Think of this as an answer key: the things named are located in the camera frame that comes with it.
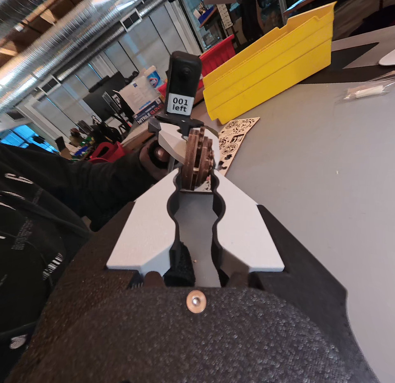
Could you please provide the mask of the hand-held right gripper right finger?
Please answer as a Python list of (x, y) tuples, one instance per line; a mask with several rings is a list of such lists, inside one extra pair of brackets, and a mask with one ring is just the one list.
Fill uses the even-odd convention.
[(212, 172), (212, 257), (225, 273), (282, 272), (284, 262), (258, 204), (218, 170)]

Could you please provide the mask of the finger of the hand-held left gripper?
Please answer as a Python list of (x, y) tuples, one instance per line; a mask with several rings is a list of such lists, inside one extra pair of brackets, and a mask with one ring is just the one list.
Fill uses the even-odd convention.
[(219, 147), (219, 136), (218, 132), (210, 127), (205, 127), (205, 136), (212, 140), (212, 150), (214, 153), (214, 168), (218, 168), (220, 161), (220, 147)]
[(187, 140), (180, 133), (180, 128), (173, 124), (160, 124), (158, 132), (157, 158), (167, 163), (168, 169), (183, 164), (186, 156)]

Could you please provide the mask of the red tool bag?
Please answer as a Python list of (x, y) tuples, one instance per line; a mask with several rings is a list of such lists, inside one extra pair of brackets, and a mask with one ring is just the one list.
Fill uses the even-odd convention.
[(90, 154), (89, 161), (92, 164), (113, 163), (125, 155), (126, 152), (120, 142), (116, 141), (114, 144), (103, 142)]

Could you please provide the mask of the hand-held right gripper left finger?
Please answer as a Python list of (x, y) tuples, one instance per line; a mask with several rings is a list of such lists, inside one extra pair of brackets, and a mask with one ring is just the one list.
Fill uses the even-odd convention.
[(158, 272), (163, 276), (170, 269), (176, 224), (168, 202), (177, 190), (178, 174), (179, 169), (174, 169), (135, 200), (106, 263), (109, 270), (136, 270), (143, 276)]

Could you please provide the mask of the wooden gear model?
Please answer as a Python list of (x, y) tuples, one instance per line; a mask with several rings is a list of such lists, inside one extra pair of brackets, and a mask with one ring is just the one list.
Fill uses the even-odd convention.
[(190, 130), (186, 143), (184, 164), (181, 168), (181, 186), (195, 191), (209, 177), (215, 163), (213, 136), (206, 133), (206, 127)]

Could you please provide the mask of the black monitor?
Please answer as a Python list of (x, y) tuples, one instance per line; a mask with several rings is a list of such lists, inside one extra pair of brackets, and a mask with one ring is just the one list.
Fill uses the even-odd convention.
[(117, 93), (125, 87), (124, 76), (116, 72), (112, 77), (105, 76), (89, 90), (83, 101), (94, 111), (102, 121), (120, 112)]

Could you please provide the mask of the person's torso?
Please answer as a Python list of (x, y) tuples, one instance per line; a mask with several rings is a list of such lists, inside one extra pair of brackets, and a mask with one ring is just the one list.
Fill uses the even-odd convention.
[(27, 349), (67, 264), (88, 240), (77, 191), (86, 168), (1, 144), (1, 382)]

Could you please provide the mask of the wooden puzzle part sheet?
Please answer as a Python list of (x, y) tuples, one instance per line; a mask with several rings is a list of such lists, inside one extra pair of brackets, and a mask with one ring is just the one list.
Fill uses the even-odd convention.
[(260, 117), (234, 119), (228, 122), (219, 133), (220, 158), (217, 170), (226, 176), (244, 138)]

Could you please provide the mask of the small clear plastic bag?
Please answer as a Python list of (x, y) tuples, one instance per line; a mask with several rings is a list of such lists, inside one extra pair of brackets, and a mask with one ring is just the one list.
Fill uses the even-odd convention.
[(395, 71), (391, 70), (383, 75), (348, 88), (340, 95), (335, 104), (343, 104), (353, 100), (383, 96), (394, 91), (394, 88)]

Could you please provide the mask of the person's left forearm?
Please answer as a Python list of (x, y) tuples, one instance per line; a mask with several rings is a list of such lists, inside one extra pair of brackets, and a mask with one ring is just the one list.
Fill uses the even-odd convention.
[(93, 232), (100, 230), (126, 204), (135, 201), (155, 184), (141, 166), (138, 152), (113, 163), (71, 164), (70, 190), (76, 211), (91, 221)]

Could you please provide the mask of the blue glove box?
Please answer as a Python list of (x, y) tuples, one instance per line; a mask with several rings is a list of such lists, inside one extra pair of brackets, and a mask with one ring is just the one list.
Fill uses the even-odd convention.
[(164, 102), (161, 97), (145, 105), (140, 112), (133, 115), (133, 123), (142, 124), (149, 118), (156, 116), (164, 108)]

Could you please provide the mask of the white wipes canister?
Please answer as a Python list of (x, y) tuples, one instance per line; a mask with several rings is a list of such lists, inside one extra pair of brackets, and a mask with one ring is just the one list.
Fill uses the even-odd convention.
[(154, 65), (145, 70), (144, 76), (147, 78), (151, 86), (162, 96), (166, 95), (166, 82), (159, 75)]

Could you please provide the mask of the red crate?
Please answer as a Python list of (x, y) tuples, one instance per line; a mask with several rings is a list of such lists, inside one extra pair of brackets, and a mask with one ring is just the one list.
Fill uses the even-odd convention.
[(235, 56), (234, 49), (234, 35), (231, 34), (229, 37), (217, 43), (214, 47), (207, 50), (205, 53), (200, 55), (202, 63), (202, 77), (205, 77), (216, 68), (224, 64), (226, 61)]

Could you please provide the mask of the person's left hand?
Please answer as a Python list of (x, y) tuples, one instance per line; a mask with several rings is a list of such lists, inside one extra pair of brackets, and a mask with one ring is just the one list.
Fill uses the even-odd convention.
[(141, 166), (152, 178), (153, 183), (162, 180), (168, 174), (170, 154), (160, 146), (158, 139), (149, 139), (138, 152)]

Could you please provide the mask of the yellow plastic bin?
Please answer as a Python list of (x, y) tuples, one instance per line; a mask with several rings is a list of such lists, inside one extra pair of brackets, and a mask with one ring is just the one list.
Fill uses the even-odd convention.
[(225, 124), (328, 67), (335, 4), (289, 18), (206, 75), (210, 119)]

